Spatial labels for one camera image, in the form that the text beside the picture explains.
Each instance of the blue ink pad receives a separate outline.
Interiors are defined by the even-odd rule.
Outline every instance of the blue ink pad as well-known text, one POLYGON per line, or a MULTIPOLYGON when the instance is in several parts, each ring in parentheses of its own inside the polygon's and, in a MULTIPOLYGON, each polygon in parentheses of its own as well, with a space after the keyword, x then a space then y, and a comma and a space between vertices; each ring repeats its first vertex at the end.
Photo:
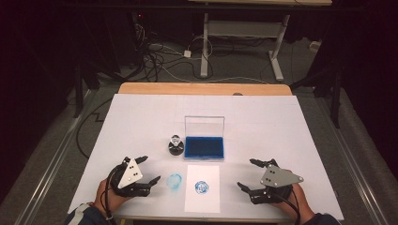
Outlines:
POLYGON ((186 137, 185 158, 224 159, 222 137, 186 137))

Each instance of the white tabletop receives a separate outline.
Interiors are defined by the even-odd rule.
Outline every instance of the white tabletop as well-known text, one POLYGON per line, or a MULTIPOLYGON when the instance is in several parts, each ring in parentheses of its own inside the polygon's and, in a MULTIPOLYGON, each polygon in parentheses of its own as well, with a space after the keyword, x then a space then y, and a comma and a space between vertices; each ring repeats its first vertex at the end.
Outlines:
POLYGON ((117 94, 107 114, 84 175, 70 205, 95 199, 99 182, 124 157, 148 156, 140 164, 140 182, 161 175, 146 198, 126 202, 115 212, 119 218, 163 218, 235 221, 287 221, 279 210, 267 204, 253 205, 237 182, 249 188, 260 185, 265 169, 250 158, 275 158, 281 168, 304 178, 308 202, 315 212, 337 219, 343 214, 304 120, 296 97, 184 96, 117 94), (172 156, 167 145, 177 134, 185 137, 186 115, 225 116, 224 161, 189 161, 172 156), (184 211, 185 181, 189 165, 220 168, 220 213, 184 211), (172 191, 167 178, 182 177, 181 187, 172 191))

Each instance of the wooden table edge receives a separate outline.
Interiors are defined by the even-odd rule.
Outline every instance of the wooden table edge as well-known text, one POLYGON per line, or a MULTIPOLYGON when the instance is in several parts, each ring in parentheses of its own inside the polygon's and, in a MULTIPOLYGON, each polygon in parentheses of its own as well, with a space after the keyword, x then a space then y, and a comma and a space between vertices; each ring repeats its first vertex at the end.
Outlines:
POLYGON ((205 96, 292 96, 286 84, 124 82, 118 94, 205 96))

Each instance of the dark background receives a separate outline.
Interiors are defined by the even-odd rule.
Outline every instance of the dark background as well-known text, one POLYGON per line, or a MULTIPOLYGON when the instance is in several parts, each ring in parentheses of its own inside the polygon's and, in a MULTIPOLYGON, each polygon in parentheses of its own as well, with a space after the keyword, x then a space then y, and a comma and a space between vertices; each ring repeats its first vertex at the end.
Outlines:
MULTIPOLYGON (((286 39, 324 38, 310 75, 330 60, 342 59, 343 88, 380 154, 397 176, 398 120, 394 1, 335 1, 368 6, 364 13, 292 16, 286 39)), ((144 23, 175 41, 189 43, 202 29, 202 14, 146 12, 144 23)), ((68 105, 74 69, 80 62, 88 83, 98 70, 119 71, 136 60, 128 12, 92 12, 84 16, 53 1, 8 1, 0 8, 1 153, 3 201, 47 127, 68 105)), ((247 15, 234 15, 247 19, 247 15)))

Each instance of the black wall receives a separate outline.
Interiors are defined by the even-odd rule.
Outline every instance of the black wall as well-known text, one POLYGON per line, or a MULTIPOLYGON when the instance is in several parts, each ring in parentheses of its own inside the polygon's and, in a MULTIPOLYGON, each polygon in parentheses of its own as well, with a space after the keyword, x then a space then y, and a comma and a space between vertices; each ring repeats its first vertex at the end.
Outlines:
POLYGON ((398 177, 398 14, 394 1, 373 1, 358 22, 360 38, 344 70, 344 88, 381 156, 398 177))
POLYGON ((58 16, 49 1, 8 1, 0 8, 0 201, 68 104, 73 61, 58 16))

